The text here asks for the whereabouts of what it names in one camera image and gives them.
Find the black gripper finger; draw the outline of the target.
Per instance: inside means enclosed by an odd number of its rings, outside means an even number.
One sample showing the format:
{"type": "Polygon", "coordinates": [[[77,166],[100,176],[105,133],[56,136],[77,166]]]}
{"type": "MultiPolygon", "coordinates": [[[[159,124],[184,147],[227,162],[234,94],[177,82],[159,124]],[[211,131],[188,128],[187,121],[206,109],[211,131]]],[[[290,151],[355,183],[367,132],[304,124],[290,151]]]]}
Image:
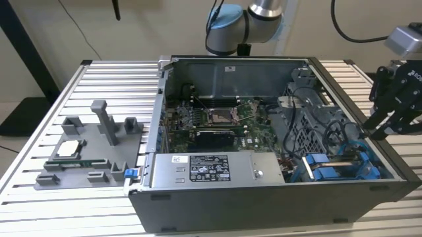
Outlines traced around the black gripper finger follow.
{"type": "Polygon", "coordinates": [[[422,123],[411,124],[413,120],[422,115],[421,103],[402,103],[388,109],[378,108],[368,118],[368,121],[372,123],[372,129],[376,128],[376,123],[380,124],[390,112],[392,112],[392,115],[388,117],[384,124],[382,124],[375,132],[370,135],[372,140],[383,140],[394,133],[399,135],[422,134],[422,123]]]}
{"type": "Polygon", "coordinates": [[[382,99],[382,96],[390,90],[390,84],[394,79],[395,69],[392,67],[380,66],[372,77],[372,86],[370,90],[368,100],[372,102],[370,109],[370,117],[363,123],[364,129],[375,129],[378,125],[384,126],[382,130],[394,130],[392,125],[384,123],[380,124],[383,119],[387,117],[387,105],[382,99]]]}

